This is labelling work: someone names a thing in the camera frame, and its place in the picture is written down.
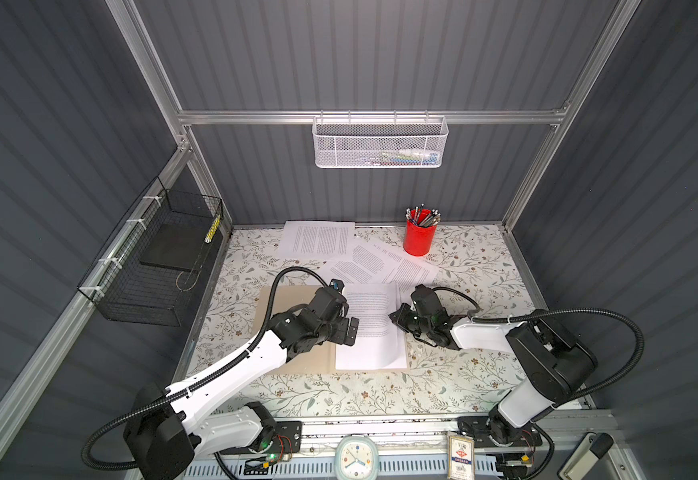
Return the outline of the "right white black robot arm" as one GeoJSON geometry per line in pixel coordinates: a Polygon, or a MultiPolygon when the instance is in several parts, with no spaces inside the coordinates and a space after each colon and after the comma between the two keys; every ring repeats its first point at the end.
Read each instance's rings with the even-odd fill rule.
{"type": "Polygon", "coordinates": [[[531,422],[572,398],[597,367],[596,357],[556,314],[535,310],[529,318],[479,318],[478,311],[450,314],[440,287],[418,285],[411,301],[389,315],[392,324],[433,347],[512,354],[525,379],[476,427],[498,446],[510,446],[531,422]]]}

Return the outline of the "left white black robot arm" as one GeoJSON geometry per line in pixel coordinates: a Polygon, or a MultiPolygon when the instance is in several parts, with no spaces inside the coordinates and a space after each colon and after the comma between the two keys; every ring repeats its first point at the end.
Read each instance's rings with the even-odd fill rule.
{"type": "Polygon", "coordinates": [[[358,327],[346,299],[321,289],[307,304],[268,314],[249,343],[195,376],[168,387],[143,387],[124,422],[133,468],[145,479],[174,479],[198,455],[267,450],[276,422],[261,403],[249,402],[216,425],[209,417],[254,380],[314,347],[353,345],[358,327]]]}

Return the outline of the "brown kraft paper folder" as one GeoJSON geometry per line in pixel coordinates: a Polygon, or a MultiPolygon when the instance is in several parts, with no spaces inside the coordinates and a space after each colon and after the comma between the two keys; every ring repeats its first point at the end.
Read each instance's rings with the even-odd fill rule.
{"type": "Polygon", "coordinates": [[[285,348],[287,361],[274,372],[406,370],[405,334],[389,318],[398,305],[393,283],[350,284],[341,293],[315,285],[278,288],[267,326],[285,348]]]}

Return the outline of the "large front printed sheet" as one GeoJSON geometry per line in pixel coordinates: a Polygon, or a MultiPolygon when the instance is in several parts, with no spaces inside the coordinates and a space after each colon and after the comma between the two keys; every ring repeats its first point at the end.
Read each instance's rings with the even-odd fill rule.
{"type": "Polygon", "coordinates": [[[343,292],[349,316],[359,320],[353,346],[336,347],[337,371],[402,371],[408,368],[405,333],[389,318],[400,306],[395,283],[350,284],[343,292]]]}

